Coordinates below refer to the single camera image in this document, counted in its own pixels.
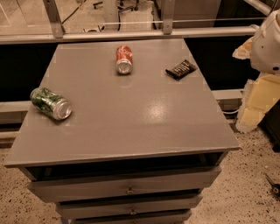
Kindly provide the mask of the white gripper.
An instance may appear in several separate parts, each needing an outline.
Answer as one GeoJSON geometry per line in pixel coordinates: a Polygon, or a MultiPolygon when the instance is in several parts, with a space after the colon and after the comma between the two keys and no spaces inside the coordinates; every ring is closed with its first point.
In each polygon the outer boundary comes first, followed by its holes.
{"type": "Polygon", "coordinates": [[[261,72],[245,84],[235,124],[238,131],[248,133],[280,100],[280,10],[271,12],[254,37],[236,48],[232,56],[250,59],[251,66],[261,72]]]}

